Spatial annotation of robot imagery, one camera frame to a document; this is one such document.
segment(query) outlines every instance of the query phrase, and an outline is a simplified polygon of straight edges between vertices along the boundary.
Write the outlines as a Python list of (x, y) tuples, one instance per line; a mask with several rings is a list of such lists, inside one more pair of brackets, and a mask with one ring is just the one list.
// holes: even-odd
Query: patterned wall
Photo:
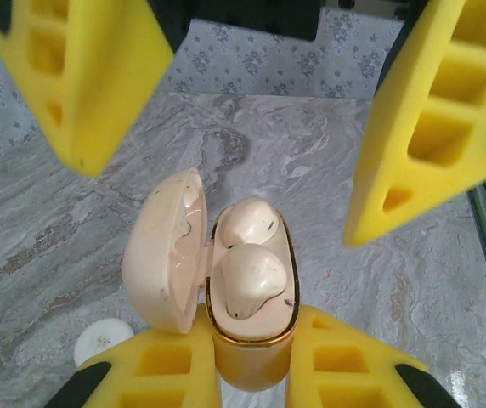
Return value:
[[(324, 10), (309, 43), (194, 21), (161, 91), (369, 98), (401, 25)], [(39, 132), (0, 63), (0, 156)]]

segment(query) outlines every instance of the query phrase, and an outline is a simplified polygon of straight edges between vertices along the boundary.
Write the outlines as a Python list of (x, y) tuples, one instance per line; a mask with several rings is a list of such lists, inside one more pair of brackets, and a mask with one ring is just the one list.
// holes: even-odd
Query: marble surface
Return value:
[[(0, 159), (0, 407), (41, 406), (92, 322), (144, 322), (122, 251), (144, 198), (197, 166), (209, 223), (246, 196), (284, 214), (302, 301), (414, 355), (463, 407), (486, 406), (486, 264), (464, 196), (359, 250), (341, 247), (370, 103), (159, 93), (100, 180), (63, 168), (39, 132)], [(224, 406), (281, 407), (284, 384)]]

